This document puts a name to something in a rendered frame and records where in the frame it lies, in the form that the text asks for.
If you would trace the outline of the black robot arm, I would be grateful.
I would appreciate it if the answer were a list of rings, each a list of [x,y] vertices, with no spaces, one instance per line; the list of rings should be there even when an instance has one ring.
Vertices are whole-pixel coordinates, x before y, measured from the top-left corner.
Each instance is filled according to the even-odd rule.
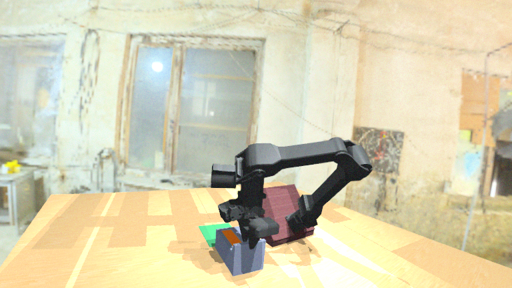
[[[339,137],[328,141],[278,147],[271,143],[254,143],[235,156],[235,165],[214,163],[211,171],[211,188],[236,189],[241,184],[245,191],[262,191],[264,178],[276,175],[290,167],[337,163],[336,170],[311,195],[302,194],[297,199],[299,210],[285,219],[294,233],[316,225],[323,206],[350,181],[360,181],[372,172],[371,162],[364,147]],[[230,199],[218,204],[225,223],[249,218],[248,201]]]

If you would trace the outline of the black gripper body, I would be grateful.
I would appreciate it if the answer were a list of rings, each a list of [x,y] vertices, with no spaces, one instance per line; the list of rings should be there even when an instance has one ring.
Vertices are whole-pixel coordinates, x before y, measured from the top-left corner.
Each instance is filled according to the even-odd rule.
[[[248,201],[249,206],[249,232],[256,238],[267,237],[276,235],[279,232],[279,224],[272,220],[270,217],[260,217],[265,214],[263,206],[263,199],[267,195],[262,191],[252,192],[245,190],[238,190],[237,194],[241,200]]]

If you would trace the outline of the orange l-shaped part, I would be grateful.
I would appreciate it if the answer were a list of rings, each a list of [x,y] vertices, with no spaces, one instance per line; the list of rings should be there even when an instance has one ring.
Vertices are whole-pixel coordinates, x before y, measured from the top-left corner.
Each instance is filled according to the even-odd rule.
[[[227,240],[229,240],[230,244],[236,244],[236,243],[241,243],[241,241],[237,238],[237,236],[234,234],[234,232],[232,232],[232,230],[228,230],[228,231],[222,231],[224,233],[224,235],[226,236]]]

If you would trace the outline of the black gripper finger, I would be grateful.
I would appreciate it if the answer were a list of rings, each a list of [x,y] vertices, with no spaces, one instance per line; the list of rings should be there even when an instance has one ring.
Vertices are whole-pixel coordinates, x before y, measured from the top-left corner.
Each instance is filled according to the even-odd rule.
[[[247,242],[249,238],[249,232],[244,227],[248,227],[250,222],[243,217],[238,219],[237,222],[239,224],[242,240],[243,242]]]
[[[248,232],[249,232],[249,226],[248,227],[244,227]],[[254,249],[254,247],[256,246],[256,244],[259,242],[260,238],[256,238],[254,237],[250,232],[249,232],[249,248],[250,249]]]

